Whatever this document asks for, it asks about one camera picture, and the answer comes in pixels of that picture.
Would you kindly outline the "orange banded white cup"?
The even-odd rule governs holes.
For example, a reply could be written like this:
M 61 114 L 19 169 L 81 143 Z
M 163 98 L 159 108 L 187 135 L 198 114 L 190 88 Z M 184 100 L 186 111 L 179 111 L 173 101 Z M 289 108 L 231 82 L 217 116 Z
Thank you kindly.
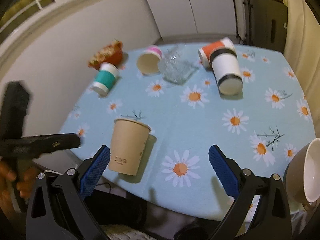
M 204 66 L 204 68 L 210 67 L 209 57 L 212 52 L 218 50 L 218 49 L 230 49 L 234 52 L 236 52 L 235 46 L 230 38 L 224 37 L 214 43 L 211 43 L 209 45 L 206 45 L 202 48 L 198 49 L 198 54 L 200 57 L 201 64 Z

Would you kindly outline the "cream curtain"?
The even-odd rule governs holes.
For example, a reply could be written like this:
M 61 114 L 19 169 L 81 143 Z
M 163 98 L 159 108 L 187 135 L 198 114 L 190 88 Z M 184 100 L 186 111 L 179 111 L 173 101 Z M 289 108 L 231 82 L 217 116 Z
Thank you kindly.
M 319 111 L 319 23 L 304 0 L 283 0 L 288 9 L 284 56 L 313 115 Z

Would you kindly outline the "pink banded paper cup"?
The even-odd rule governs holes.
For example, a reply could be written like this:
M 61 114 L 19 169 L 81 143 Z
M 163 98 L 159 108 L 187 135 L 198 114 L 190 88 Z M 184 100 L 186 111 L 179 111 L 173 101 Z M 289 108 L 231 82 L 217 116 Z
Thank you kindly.
M 162 51 L 158 46 L 150 46 L 144 50 L 137 60 L 137 68 L 143 75 L 159 73 L 158 63 L 162 59 Z

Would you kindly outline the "brown ceramic mug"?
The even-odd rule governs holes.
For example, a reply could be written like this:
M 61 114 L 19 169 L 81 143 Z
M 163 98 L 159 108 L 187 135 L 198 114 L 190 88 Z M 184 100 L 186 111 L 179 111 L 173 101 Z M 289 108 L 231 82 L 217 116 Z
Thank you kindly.
M 291 200 L 313 203 L 319 198 L 319 139 L 305 145 L 291 160 L 285 187 Z

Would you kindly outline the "blue daisy tablecloth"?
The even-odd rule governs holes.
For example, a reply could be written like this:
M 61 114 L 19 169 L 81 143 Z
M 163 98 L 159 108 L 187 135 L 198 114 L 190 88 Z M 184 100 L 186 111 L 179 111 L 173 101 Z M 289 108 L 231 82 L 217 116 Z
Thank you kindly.
M 100 98 L 88 87 L 61 132 L 82 137 L 73 152 L 84 160 L 110 144 L 115 119 L 148 125 L 151 135 L 138 174 L 106 170 L 104 177 L 167 209 L 221 220 L 232 199 L 209 163 L 210 146 L 218 145 L 257 176 L 283 175 L 315 130 L 303 90 L 281 53 L 236 46 L 244 86 L 241 94 L 226 97 L 213 73 L 200 65 L 199 48 L 183 47 L 185 59 L 198 69 L 182 86 L 140 74 L 136 62 L 142 51 L 130 51 L 108 96 Z

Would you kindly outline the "brown kraft paper cup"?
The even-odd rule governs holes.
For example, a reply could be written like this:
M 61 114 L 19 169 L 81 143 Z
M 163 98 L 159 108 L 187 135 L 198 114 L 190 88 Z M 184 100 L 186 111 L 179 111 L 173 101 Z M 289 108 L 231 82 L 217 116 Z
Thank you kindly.
M 151 128 L 144 123 L 125 118 L 116 119 L 111 139 L 111 159 L 108 169 L 135 176 L 150 132 Z

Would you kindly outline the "teal banded white cup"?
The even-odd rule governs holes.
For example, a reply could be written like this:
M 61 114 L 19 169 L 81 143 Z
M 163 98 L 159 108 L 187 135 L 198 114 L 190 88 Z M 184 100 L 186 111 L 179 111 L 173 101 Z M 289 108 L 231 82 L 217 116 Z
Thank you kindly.
M 99 73 L 92 83 L 92 89 L 102 97 L 106 97 L 119 77 L 119 70 L 111 63 L 102 63 Z

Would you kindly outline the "black banded white cup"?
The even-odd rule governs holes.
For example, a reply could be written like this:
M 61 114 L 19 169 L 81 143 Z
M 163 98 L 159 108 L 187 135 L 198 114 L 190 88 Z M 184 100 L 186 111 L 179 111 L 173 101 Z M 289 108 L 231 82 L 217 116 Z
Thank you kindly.
M 224 48 L 211 53 L 209 57 L 219 92 L 233 96 L 242 92 L 243 81 L 237 55 Z

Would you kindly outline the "white cabinet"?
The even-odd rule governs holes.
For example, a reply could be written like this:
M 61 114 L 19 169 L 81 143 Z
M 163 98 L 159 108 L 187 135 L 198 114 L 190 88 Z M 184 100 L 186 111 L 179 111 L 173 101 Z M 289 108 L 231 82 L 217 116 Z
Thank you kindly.
M 164 40 L 236 36 L 233 0 L 147 0 Z

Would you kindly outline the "clear glass tumbler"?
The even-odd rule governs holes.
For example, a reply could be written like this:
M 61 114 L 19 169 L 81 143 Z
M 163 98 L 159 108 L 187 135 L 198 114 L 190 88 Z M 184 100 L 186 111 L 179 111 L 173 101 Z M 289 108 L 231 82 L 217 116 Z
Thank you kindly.
M 187 59 L 188 56 L 185 44 L 177 44 L 167 49 L 158 63 L 158 69 L 163 79 L 176 85 L 185 84 L 199 69 L 196 64 Z

